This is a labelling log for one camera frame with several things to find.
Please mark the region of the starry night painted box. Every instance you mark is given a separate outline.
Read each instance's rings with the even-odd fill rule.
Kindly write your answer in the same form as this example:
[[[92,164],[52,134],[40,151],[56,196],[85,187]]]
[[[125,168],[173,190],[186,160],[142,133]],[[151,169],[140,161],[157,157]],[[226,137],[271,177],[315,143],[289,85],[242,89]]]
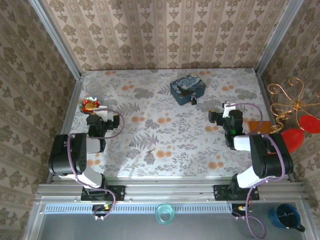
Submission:
[[[191,96],[195,93],[196,100],[205,93],[207,85],[196,74],[191,73],[170,83],[170,93],[180,106],[191,103]]]

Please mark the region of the colourful patterned small dish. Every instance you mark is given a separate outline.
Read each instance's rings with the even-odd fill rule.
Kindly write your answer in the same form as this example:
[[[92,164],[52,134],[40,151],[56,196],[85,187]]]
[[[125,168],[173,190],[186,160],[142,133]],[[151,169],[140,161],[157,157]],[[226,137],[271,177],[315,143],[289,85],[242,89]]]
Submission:
[[[100,102],[96,97],[87,97],[82,100],[79,105],[79,110],[83,114],[90,115],[94,112],[95,108],[100,106]]]

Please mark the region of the orange brown flat board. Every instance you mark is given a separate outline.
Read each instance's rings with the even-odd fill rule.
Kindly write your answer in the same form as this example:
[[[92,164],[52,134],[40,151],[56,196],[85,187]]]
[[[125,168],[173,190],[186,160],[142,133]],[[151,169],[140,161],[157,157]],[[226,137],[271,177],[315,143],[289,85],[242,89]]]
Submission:
[[[254,132],[254,130],[259,126],[260,121],[249,121],[247,123],[248,129],[250,132]],[[272,131],[272,123],[270,121],[263,121],[260,127],[257,129],[256,132],[269,134]]]

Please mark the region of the clear glass bowl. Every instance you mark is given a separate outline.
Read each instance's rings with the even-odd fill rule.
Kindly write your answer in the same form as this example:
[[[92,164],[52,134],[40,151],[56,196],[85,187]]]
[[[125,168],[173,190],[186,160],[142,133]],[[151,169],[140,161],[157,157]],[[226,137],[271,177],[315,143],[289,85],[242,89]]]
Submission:
[[[85,91],[90,96],[99,95],[101,91],[101,84],[98,81],[93,80],[86,85]]]

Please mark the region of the floral tablecloth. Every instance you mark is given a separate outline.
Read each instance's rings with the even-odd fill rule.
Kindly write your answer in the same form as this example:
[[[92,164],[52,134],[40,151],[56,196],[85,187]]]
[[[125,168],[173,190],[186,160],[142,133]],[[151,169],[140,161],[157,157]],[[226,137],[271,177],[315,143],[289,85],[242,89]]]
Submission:
[[[179,105],[170,83],[191,73],[190,69],[87,72],[78,102],[97,97],[125,119],[107,133],[104,152],[87,156],[89,165],[107,177],[232,176],[249,168],[250,153],[229,149],[223,128],[209,122],[208,112],[222,112],[225,101],[238,103],[245,133],[249,121],[268,120],[255,71],[197,69],[206,84],[204,95],[196,105]],[[100,83],[98,95],[87,94],[91,81]]]

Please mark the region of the teal glass cup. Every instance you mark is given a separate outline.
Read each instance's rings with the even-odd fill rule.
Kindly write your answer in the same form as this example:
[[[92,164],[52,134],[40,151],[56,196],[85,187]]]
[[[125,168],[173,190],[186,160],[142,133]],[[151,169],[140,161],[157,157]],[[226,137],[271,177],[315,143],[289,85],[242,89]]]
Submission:
[[[171,224],[175,218],[175,210],[172,205],[163,203],[155,210],[155,218],[159,224]]]

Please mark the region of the dark blue mug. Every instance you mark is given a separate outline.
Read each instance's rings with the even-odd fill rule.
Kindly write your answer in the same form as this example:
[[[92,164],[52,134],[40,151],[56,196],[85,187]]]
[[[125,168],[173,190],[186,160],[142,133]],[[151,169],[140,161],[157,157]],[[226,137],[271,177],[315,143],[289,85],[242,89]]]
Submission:
[[[293,205],[288,203],[282,203],[271,208],[268,212],[268,219],[277,228],[295,229],[301,233],[306,231],[301,223],[300,213]]]

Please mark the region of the grey metal shelf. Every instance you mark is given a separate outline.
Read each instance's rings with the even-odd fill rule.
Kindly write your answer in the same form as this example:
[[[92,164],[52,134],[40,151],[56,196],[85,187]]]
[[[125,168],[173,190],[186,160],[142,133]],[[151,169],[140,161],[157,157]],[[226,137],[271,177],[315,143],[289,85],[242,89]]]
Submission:
[[[294,205],[306,231],[278,228],[268,218],[273,202],[255,203],[252,219],[231,213],[175,213],[172,223],[157,222],[155,213],[117,214],[95,219],[92,213],[45,214],[47,204],[90,204],[84,202],[35,201],[22,240],[320,240],[309,207]]]

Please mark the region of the aluminium frame side rail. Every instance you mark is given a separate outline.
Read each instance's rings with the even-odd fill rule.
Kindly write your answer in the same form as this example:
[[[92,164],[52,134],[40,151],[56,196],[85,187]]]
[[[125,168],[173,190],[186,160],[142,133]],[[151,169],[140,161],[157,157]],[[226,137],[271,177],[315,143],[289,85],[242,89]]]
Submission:
[[[268,118],[272,123],[271,129],[277,133],[284,130],[284,123],[290,117],[290,113],[286,112],[285,109],[288,109],[288,106],[285,106],[284,103],[272,103],[271,96],[285,95],[289,101],[292,101],[292,98],[286,93],[282,86],[277,83],[266,84],[264,83],[262,77],[258,74],[257,81],[260,87],[264,105],[267,110]]]
[[[78,107],[78,101],[83,89],[84,76],[81,76],[78,81],[76,81],[74,85],[74,89],[70,98],[70,102],[67,108],[67,112],[64,118],[64,122],[61,129],[62,135],[69,135],[71,132],[74,116],[76,109]]]

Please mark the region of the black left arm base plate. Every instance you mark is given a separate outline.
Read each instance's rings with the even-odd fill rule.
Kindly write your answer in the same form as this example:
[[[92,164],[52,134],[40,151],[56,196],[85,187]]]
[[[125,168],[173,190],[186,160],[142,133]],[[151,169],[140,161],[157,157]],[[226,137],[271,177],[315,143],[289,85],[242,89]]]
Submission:
[[[125,199],[125,190],[126,187],[124,185],[109,185],[108,189],[113,192],[115,195],[116,201],[124,201]],[[81,193],[81,201],[104,201],[104,202],[112,202],[113,196],[106,191],[96,190],[91,188],[82,188]]]

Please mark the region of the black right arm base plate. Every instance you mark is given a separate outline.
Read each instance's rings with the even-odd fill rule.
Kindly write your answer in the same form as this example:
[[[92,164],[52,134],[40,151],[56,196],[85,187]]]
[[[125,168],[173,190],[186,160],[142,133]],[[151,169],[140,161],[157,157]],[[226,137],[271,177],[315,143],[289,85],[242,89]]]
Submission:
[[[248,197],[249,188],[236,187],[219,184],[213,186],[213,195],[216,201],[245,201]]]

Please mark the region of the small wired connector board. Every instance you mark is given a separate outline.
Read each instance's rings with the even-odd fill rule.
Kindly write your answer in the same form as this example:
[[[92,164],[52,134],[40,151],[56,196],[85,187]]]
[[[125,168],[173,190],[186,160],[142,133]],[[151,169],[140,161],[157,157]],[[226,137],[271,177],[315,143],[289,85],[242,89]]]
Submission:
[[[105,215],[107,215],[108,212],[111,210],[112,206],[113,205],[111,203],[94,204],[92,205],[92,215],[95,218],[104,218]]]
[[[232,215],[234,217],[242,217],[242,216],[245,216],[246,213],[246,206],[245,204],[237,204],[237,203],[233,203],[232,204]],[[247,208],[247,212],[248,213],[251,213],[253,211],[253,204],[249,203],[248,204],[248,208]]]

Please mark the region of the aluminium frame cross rail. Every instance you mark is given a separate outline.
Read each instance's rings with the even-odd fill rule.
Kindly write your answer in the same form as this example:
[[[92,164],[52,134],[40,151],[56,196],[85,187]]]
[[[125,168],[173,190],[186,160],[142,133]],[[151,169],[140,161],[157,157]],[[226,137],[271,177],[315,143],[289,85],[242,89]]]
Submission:
[[[211,203],[215,201],[214,185],[218,182],[142,180],[111,181],[110,185],[125,186],[124,203]],[[71,181],[55,181],[40,184],[35,199],[37,201],[76,202],[81,200],[82,187]],[[287,180],[262,184],[255,190],[261,202],[306,201],[308,194],[300,182]]]

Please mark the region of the aluminium frame post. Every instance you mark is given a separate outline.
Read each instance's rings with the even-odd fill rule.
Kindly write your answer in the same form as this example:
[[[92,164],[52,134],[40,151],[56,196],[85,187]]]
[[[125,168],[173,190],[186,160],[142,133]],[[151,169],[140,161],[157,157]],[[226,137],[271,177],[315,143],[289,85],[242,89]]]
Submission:
[[[289,0],[268,44],[266,45],[260,60],[255,67],[255,73],[260,77],[268,66],[270,60],[275,54],[286,32],[292,24],[299,9],[303,5],[304,0]]]
[[[42,0],[29,0],[39,19],[41,20],[44,28],[51,37],[53,43],[57,47],[59,53],[64,59],[68,69],[78,81],[81,78],[81,70],[78,68],[75,60],[72,57],[71,52],[68,50],[67,45],[65,44],[62,35],[60,34],[58,27],[55,25],[53,18],[50,16],[50,13],[46,9]]]

